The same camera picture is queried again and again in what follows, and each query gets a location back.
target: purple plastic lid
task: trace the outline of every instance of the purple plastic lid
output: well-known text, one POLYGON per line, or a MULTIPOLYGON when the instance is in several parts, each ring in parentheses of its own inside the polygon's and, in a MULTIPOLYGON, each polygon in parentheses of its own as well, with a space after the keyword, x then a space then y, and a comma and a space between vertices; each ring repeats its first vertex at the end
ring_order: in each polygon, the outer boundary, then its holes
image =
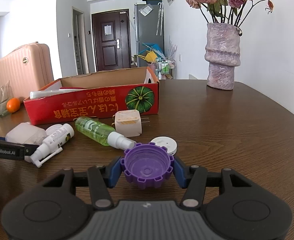
POLYGON ((134 148, 125 151, 121 159, 122 170, 128 182, 139 188, 160 187, 165 179, 169 179, 173 171, 174 157, 169 156, 166 147, 155 143, 137 143, 134 148))

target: vase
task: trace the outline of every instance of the vase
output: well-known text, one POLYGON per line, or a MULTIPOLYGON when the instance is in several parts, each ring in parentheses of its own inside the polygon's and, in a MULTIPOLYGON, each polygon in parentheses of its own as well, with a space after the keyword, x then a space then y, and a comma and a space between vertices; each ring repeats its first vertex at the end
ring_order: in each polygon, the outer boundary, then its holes
POLYGON ((209 62, 207 85, 222 90, 234 88, 234 69, 240 66, 240 37, 236 27, 226 23, 207 24, 205 60, 209 62))

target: green bottle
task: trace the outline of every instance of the green bottle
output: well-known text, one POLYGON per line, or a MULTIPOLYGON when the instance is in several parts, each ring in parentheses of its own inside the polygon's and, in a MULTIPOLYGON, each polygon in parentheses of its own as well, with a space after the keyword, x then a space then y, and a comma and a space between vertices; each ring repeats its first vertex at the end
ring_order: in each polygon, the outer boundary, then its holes
POLYGON ((76 129, 103 146, 112 146, 122 150, 135 146, 135 141, 117 133, 111 126, 86 116, 81 116, 76 120, 76 129))

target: orange fruit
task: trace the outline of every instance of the orange fruit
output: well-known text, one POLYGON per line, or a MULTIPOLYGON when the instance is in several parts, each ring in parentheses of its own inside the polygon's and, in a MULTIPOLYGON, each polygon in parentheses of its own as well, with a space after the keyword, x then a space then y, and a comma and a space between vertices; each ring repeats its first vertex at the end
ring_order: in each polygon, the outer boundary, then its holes
POLYGON ((18 111, 20 109, 20 100, 18 98, 11 98, 8 102, 7 102, 7 110, 10 113, 15 113, 16 111, 18 111))

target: dark brown door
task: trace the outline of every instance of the dark brown door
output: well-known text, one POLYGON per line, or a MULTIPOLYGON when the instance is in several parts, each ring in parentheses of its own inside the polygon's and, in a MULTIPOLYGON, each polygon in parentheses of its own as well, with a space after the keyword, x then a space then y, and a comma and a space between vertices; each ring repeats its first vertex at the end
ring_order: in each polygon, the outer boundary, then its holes
POLYGON ((92 14, 97 71, 130 68, 129 10, 92 14))

